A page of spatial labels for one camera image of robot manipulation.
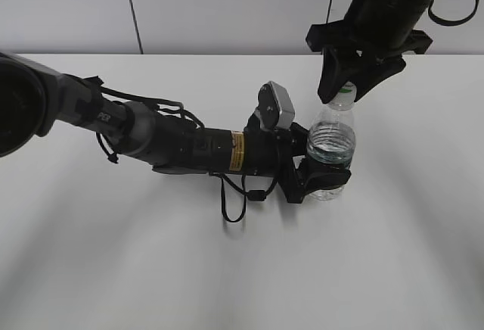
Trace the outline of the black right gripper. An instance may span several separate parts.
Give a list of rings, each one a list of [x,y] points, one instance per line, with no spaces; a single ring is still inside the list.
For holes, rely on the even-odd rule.
[[[427,7],[424,0],[352,0],[342,20],[311,25],[306,43],[313,52],[323,51],[321,102],[332,101],[347,82],[355,84],[357,102],[406,67],[401,55],[365,67],[357,49],[380,58],[427,52],[432,39],[414,28]]]

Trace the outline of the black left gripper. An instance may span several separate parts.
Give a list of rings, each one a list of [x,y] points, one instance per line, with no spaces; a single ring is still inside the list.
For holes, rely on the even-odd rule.
[[[264,201],[278,185],[290,204],[301,204],[306,196],[333,200],[343,191],[351,171],[341,163],[322,163],[304,158],[296,168],[293,159],[306,155],[309,131],[296,122],[288,130],[266,131],[252,114],[244,128],[244,162],[246,176],[272,179],[267,189],[250,189],[250,201]]]

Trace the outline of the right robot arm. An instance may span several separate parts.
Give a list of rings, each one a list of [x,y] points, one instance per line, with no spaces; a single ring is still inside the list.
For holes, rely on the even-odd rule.
[[[414,27],[431,1],[352,0],[343,19],[311,25],[306,43],[324,56],[321,102],[332,101],[346,83],[361,99],[405,69],[405,52],[424,54],[433,40]]]

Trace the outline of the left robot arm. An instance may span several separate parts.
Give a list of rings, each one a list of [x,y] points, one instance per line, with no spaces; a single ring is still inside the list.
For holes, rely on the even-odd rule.
[[[259,90],[257,107],[238,132],[204,126],[180,102],[117,92],[96,76],[59,73],[2,53],[2,156],[47,135],[56,121],[94,132],[112,163],[125,155],[157,173],[207,174],[225,184],[235,175],[268,177],[292,204],[339,188],[351,176],[343,164],[309,155],[309,133],[294,122],[287,90],[275,82]]]

